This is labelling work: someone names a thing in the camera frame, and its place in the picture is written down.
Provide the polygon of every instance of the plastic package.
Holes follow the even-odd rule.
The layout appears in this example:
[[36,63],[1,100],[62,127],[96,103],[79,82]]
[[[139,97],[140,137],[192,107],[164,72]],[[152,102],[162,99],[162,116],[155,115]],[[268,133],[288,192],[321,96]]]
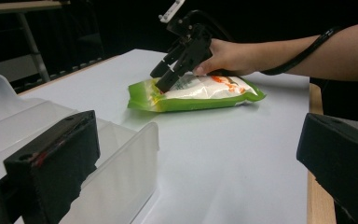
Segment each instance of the plastic package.
[[[60,119],[77,111],[42,99],[22,100],[0,76],[2,161]],[[130,223],[157,185],[158,126],[139,132],[97,119],[101,157],[60,223]]]
[[250,104],[265,98],[254,84],[241,77],[182,76],[167,92],[155,84],[158,78],[129,86],[128,108],[155,112],[210,109]]

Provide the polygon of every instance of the green snack bag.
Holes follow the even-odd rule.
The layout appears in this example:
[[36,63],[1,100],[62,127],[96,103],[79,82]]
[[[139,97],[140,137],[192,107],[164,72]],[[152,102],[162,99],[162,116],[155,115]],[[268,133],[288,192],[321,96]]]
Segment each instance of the green snack bag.
[[266,97],[241,77],[185,74],[165,93],[155,86],[158,80],[156,77],[130,85],[128,108],[155,112],[198,110],[245,105]]

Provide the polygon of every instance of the table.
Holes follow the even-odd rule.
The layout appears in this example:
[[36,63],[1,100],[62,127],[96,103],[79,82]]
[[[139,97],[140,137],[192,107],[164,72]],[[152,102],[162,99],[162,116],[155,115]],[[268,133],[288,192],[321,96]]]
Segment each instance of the table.
[[252,105],[163,114],[126,108],[127,87],[149,78],[164,55],[135,49],[21,98],[93,109],[100,119],[134,131],[158,124],[158,189],[133,223],[323,223],[315,222],[326,217],[318,217],[319,205],[307,193],[318,185],[296,160],[313,102],[309,79],[247,76],[267,94]]
[[48,71],[43,61],[42,55],[34,41],[34,36],[26,20],[25,13],[29,11],[48,10],[61,8],[63,5],[70,4],[70,1],[32,1],[32,2],[17,2],[17,3],[0,3],[0,14],[16,13],[20,25],[23,29],[25,38],[27,40],[31,56],[36,67],[37,72],[42,77],[43,81],[50,81]]

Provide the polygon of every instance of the green and white package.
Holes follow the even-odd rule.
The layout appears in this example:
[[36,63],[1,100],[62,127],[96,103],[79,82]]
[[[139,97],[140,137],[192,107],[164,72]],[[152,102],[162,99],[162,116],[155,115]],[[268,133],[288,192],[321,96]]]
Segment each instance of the green and white package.
[[185,74],[167,92],[151,78],[129,86],[128,108],[168,112],[210,109],[250,104],[266,95],[242,77],[193,76]]

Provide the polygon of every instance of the clear plastic box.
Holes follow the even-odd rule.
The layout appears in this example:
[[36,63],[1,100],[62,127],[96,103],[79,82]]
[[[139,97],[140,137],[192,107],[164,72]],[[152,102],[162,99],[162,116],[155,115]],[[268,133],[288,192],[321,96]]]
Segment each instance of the clear plastic box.
[[[6,174],[5,158],[76,112],[42,99],[22,100],[0,76],[0,178]],[[97,119],[97,129],[97,170],[84,181],[61,223],[131,223],[156,189],[157,124],[135,132]]]

